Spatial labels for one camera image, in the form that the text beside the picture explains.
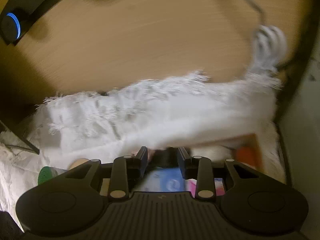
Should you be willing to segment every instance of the blue light ring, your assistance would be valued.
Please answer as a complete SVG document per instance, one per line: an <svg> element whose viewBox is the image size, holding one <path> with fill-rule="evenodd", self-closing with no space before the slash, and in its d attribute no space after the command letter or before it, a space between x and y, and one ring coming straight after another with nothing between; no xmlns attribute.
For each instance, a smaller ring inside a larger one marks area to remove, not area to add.
<svg viewBox="0 0 320 240"><path fill-rule="evenodd" d="M21 28L20 28L19 20L13 13L7 13L7 16L11 17L14 20L16 26L17 26L17 30L18 30L17 39L18 39L20 37L20 34L21 34Z"/></svg>

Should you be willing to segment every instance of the ribbed black surface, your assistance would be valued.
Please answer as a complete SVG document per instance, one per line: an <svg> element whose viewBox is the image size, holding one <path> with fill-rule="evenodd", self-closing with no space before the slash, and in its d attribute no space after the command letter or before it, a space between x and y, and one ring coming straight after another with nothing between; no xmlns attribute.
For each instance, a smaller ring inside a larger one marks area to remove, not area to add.
<svg viewBox="0 0 320 240"><path fill-rule="evenodd" d="M296 232L270 238L305 239ZM49 238L27 233L23 239ZM214 204L197 201L188 192L136 192L126 202L110 204L101 219L90 228L81 233L56 239L251 240L269 239L269 237L250 235L234 228L221 217Z"/></svg>

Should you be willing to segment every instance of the orange object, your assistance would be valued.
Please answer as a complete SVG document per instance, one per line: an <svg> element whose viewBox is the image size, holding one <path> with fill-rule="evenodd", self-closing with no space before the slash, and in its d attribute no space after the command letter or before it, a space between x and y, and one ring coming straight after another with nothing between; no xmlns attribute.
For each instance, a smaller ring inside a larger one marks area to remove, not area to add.
<svg viewBox="0 0 320 240"><path fill-rule="evenodd" d="M236 151L236 160L238 162L249 164L250 166L257 167L257 159L255 150L248 146L243 146Z"/></svg>

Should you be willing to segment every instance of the blue led light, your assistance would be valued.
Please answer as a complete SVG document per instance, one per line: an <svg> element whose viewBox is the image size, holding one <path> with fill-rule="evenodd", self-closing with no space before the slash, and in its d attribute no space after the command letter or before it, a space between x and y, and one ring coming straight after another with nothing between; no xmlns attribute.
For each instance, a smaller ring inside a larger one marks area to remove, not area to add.
<svg viewBox="0 0 320 240"><path fill-rule="evenodd" d="M18 30L18 36L17 36L17 39L18 39L20 37L20 32L21 32L20 23L18 21L18 18L13 13L7 13L7 16L10 16L14 20L14 22L16 23L17 30Z"/></svg>

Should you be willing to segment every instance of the wooden surface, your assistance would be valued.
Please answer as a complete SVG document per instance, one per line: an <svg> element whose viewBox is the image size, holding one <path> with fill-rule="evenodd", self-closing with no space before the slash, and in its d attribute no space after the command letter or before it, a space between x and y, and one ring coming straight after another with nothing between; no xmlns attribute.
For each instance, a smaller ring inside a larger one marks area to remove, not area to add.
<svg viewBox="0 0 320 240"><path fill-rule="evenodd" d="M311 0L256 1L286 34L289 58ZM257 24L243 0L62 0L17 46L0 42L1 74L28 103L196 69L230 81L250 63Z"/></svg>

